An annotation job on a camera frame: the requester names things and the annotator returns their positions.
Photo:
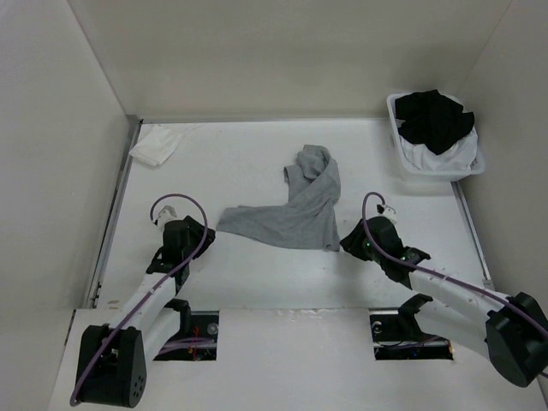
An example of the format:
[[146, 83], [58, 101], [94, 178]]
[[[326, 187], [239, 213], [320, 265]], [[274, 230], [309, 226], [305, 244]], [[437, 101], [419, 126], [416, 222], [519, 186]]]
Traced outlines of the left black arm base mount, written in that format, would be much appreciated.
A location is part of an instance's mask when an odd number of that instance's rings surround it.
[[179, 313], [179, 331], [162, 347], [155, 361], [214, 361], [217, 359], [219, 311], [193, 311], [188, 301], [166, 306]]

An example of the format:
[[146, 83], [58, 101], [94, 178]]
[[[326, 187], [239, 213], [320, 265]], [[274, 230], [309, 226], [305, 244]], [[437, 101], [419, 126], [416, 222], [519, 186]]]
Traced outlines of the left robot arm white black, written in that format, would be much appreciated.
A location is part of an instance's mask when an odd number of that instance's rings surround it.
[[215, 241], [216, 232], [190, 216], [158, 219], [156, 224], [162, 245], [137, 291], [109, 323], [90, 325], [81, 336], [72, 406], [136, 407], [147, 369], [164, 345], [191, 334], [190, 306], [176, 296], [189, 277], [190, 262]]

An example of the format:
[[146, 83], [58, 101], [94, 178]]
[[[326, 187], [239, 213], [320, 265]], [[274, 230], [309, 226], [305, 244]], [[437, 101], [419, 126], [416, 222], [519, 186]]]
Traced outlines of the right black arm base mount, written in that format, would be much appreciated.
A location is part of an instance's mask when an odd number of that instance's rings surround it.
[[449, 340], [425, 333], [416, 315], [433, 298], [417, 294], [398, 308], [374, 309], [369, 314], [376, 360], [453, 360]]

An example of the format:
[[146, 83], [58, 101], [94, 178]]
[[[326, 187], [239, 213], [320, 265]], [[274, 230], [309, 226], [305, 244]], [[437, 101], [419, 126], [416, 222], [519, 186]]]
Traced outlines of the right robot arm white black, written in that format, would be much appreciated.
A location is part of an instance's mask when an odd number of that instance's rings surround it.
[[504, 295], [433, 270], [430, 255], [404, 245], [387, 217], [360, 220], [340, 245], [414, 292], [398, 309], [404, 337], [431, 334], [456, 342], [522, 388], [546, 370], [547, 317], [531, 295]]

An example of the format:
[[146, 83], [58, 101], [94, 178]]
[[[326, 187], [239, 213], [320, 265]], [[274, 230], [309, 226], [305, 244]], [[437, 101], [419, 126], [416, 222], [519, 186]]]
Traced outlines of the grey tank top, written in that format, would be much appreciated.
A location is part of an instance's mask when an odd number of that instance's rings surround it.
[[341, 197], [337, 161], [323, 146], [305, 145], [283, 170], [284, 205], [239, 205], [223, 211], [217, 230], [287, 249], [340, 250], [335, 205]]

